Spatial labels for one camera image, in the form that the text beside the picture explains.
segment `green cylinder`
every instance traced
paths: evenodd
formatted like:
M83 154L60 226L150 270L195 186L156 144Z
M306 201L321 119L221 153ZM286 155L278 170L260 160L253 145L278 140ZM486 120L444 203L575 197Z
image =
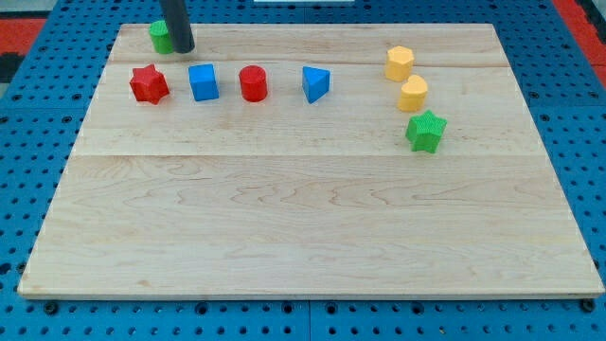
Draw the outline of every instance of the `green cylinder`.
M169 29L164 20L158 20L150 25L150 37L153 49L160 54L172 53Z

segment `red surface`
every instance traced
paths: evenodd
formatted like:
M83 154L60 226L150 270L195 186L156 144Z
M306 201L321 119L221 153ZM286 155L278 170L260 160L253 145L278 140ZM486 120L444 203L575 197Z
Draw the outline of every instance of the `red surface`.
M597 37L596 28L587 20L585 10L575 0L553 0L560 16L594 67L596 75L606 86L606 45Z
M46 19L0 19L0 54L25 56L36 41Z
M133 69L131 88L137 101L148 101L158 104L160 99L169 94L169 87L164 75L156 71L153 64Z
M267 97L267 76L262 67L250 65L240 71L240 88L244 99L257 102Z

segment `green block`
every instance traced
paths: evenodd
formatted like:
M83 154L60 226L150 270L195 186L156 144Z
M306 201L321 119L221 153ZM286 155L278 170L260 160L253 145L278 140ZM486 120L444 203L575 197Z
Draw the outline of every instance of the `green block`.
M150 25L150 37L153 49L160 54L172 53L169 29L164 20L158 20Z
M406 138L411 143L412 151L435 153L447 122L446 119L435 116L431 110L423 115L410 117Z

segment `yellow block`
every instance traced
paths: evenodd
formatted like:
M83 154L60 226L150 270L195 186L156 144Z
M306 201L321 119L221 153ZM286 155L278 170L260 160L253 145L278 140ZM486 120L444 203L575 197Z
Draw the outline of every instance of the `yellow block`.
M385 76L392 81L404 81L413 70L415 56L410 48L396 46L387 51Z
M401 87L398 109L404 112L415 112L423 107L427 96L427 82L423 77L412 75Z

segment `red star block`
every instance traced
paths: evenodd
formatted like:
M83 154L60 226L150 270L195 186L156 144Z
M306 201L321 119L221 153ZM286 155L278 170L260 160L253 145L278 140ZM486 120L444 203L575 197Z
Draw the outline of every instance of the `red star block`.
M137 101L148 101L158 104L160 99L169 94L169 87L164 75L156 71L153 64L143 68L134 68L131 88Z

